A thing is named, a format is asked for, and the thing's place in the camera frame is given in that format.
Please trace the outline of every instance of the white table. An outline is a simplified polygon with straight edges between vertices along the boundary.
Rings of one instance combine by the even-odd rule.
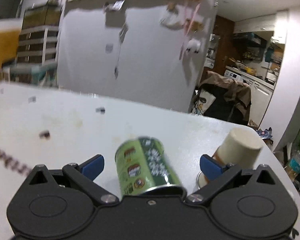
[[[32,96],[36,102],[29,103]],[[96,113],[98,107],[105,107],[105,114]],[[114,154],[125,140],[151,136],[162,141],[171,166],[190,194],[196,190],[200,156],[213,155],[235,126],[120,99],[0,83],[0,149],[30,167],[44,163],[49,169],[102,154],[105,168],[95,182],[117,196],[120,190]],[[39,138],[43,130],[50,131],[50,140]],[[255,167],[261,163],[268,164],[294,194],[299,210],[295,228],[300,233],[300,197],[266,145]],[[5,169],[0,161],[0,240],[12,236],[6,208],[24,179]]]

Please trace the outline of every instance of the tin can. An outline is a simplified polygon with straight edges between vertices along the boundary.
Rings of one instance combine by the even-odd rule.
[[[186,195],[163,153],[162,143],[150,137],[139,137],[120,145],[114,160],[121,194],[159,194],[169,190],[169,194]]]

